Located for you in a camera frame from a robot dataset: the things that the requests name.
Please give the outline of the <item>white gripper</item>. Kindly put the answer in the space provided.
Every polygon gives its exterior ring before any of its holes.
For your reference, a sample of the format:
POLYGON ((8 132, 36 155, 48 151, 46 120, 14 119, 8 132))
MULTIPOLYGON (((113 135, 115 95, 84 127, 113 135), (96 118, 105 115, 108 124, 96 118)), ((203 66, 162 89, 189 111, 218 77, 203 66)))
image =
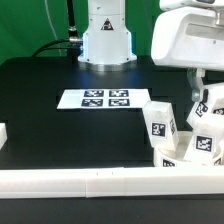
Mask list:
POLYGON ((151 57, 156 65, 189 68, 192 101, 203 102, 205 70, 224 70, 224 25, 216 24, 214 10, 187 6, 164 12, 155 23, 151 57))

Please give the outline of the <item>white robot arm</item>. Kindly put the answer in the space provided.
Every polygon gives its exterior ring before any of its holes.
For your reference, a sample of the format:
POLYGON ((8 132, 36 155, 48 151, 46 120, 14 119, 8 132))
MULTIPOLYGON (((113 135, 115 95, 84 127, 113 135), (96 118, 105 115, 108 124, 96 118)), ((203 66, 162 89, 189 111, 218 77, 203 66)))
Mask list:
MULTIPOLYGON (((205 98, 201 78, 224 70, 224 0, 159 0, 151 57, 159 66, 186 68, 192 100, 205 98)), ((80 65, 116 71, 136 61, 125 24, 125 0, 88 0, 89 25, 83 34, 80 65)))

